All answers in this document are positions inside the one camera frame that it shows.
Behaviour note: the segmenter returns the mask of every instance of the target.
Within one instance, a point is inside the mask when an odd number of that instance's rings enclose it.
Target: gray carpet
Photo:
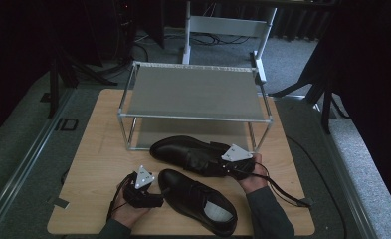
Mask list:
[[[137,43],[146,49],[150,62],[179,63],[181,47],[183,47],[180,36],[176,35],[175,31],[170,31],[165,49],[159,48],[150,39],[143,39]],[[255,50],[257,46],[256,39],[237,45],[214,47],[193,45],[191,64],[247,67],[250,66],[248,53]],[[316,42],[287,42],[271,39],[263,56],[264,63],[267,65],[267,92],[276,92],[295,83],[315,46]],[[139,61],[146,59],[144,51],[139,47],[134,48],[133,56]],[[118,88],[122,89],[127,75],[128,71],[123,70],[120,75],[112,74],[110,77],[112,81],[119,82]],[[33,169],[20,187],[16,199],[1,220],[1,239],[61,237],[47,232],[46,226],[53,206],[46,203],[46,200],[49,196],[57,196],[60,193],[62,175],[72,163],[98,92],[103,88],[105,86],[93,80],[82,79],[61,114],[63,119],[78,120],[77,130],[52,131]],[[0,194],[15,168],[26,156],[40,129],[45,123],[50,122],[47,119],[48,104],[40,103],[41,95],[47,90],[48,76],[36,82],[0,129]],[[307,90],[308,86],[293,94],[304,96]],[[294,139],[288,141],[303,189],[306,196],[315,201],[311,214],[316,231],[305,238],[343,238],[344,232],[347,233],[346,238],[361,238],[330,160],[333,151],[329,150],[325,143],[328,138],[323,139],[318,123],[319,112],[299,98],[287,97],[276,100],[285,133]],[[323,175],[324,181],[314,167],[314,163]],[[67,238],[94,237],[94,235],[67,236]]]

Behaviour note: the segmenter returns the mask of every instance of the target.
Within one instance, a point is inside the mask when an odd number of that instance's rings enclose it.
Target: hand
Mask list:
[[[117,209],[112,212],[111,218],[129,229],[150,210],[150,208],[134,208],[126,203],[123,198],[123,188],[120,190],[113,208]]]
[[[263,161],[262,156],[259,153],[255,153],[253,155],[253,157],[254,157],[254,162],[256,163],[253,173],[256,173],[256,174],[259,174],[262,176],[267,176],[266,169],[263,168],[262,166],[260,166],[260,164]],[[267,181],[265,179],[260,178],[258,176],[253,176],[253,175],[251,175],[243,180],[240,180],[238,182],[239,182],[239,185],[241,185],[241,187],[244,189],[246,194],[268,186]]]

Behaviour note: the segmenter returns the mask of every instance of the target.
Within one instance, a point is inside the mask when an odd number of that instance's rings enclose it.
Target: shoe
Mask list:
[[[172,136],[152,145],[152,157],[203,176],[224,177],[221,156],[230,148],[219,142],[205,143],[190,136]]]
[[[229,237],[235,231],[236,209],[219,191],[173,169],[160,171],[158,184],[176,212],[199,221],[220,237]]]

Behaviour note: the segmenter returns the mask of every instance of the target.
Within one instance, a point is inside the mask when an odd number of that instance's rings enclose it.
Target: sleeve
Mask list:
[[[126,239],[130,237],[131,230],[114,219],[108,219],[97,239]]]
[[[254,238],[294,238],[294,229],[269,187],[247,194]]]

